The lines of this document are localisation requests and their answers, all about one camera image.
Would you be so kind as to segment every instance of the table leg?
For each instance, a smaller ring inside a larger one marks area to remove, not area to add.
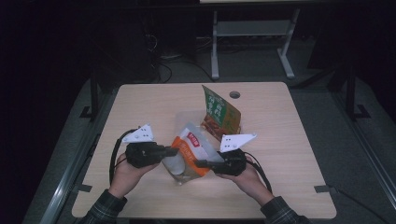
[[[212,78],[219,79],[218,65],[218,12],[213,13],[213,38],[212,38]]]
[[[290,44],[291,38],[293,36],[294,28],[296,26],[297,18],[298,18],[299,13],[300,13],[300,9],[299,8],[294,10],[293,17],[291,18],[288,30],[286,32],[285,44],[283,45],[283,47],[281,49],[277,50],[277,54],[279,56],[279,59],[282,62],[283,68],[285,69],[286,76],[289,79],[293,79],[293,78],[295,78],[295,76],[294,76],[294,73],[293,73],[293,71],[291,69],[291,66],[289,64],[289,60],[286,57],[286,53],[288,52],[289,44]]]

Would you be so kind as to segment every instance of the wooden table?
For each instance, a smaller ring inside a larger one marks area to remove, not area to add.
[[[336,215],[329,192],[316,193],[325,182],[284,83],[206,83],[242,113],[242,132],[258,136],[243,146],[261,163],[275,195],[309,218]],[[239,91],[239,99],[229,96]],[[120,88],[73,207],[83,217],[108,184],[108,166],[116,140],[127,130],[150,123],[155,141],[169,146],[175,138],[176,114],[202,111],[202,84],[124,85]],[[119,154],[125,151],[121,145]],[[133,218],[263,218],[259,205],[232,181],[212,172],[176,185],[162,164],[143,176],[127,196],[120,217]]]

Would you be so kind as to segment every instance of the orange label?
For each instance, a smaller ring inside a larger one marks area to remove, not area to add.
[[[189,147],[189,144],[181,139],[179,136],[175,138],[174,142],[172,143],[171,147],[178,147],[179,152],[183,155],[184,161],[192,168],[195,173],[197,173],[200,176],[206,175],[207,172],[209,172],[209,168],[198,168],[195,165],[195,161],[197,159],[194,156],[194,153],[192,152],[191,148]]]

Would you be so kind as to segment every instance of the dark background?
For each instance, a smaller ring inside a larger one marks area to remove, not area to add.
[[[305,7],[294,36],[304,39],[312,35],[318,40],[311,67],[326,68],[337,62],[354,66],[393,120],[395,9],[390,1]],[[1,1],[0,158],[4,196],[0,220],[23,220],[70,108],[92,71],[98,73],[105,91],[125,82],[150,81],[155,72],[150,70],[153,58],[146,51],[145,32],[151,29],[164,45],[178,46],[193,57],[189,46],[196,35],[210,35],[210,17],[210,12],[199,18],[191,13],[158,12],[155,22],[148,25],[136,12],[96,14],[68,1]]]

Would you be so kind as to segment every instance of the hole in table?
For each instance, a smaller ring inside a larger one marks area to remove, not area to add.
[[[239,97],[241,97],[241,93],[239,93],[239,91],[231,91],[230,97],[233,99],[238,99]]]

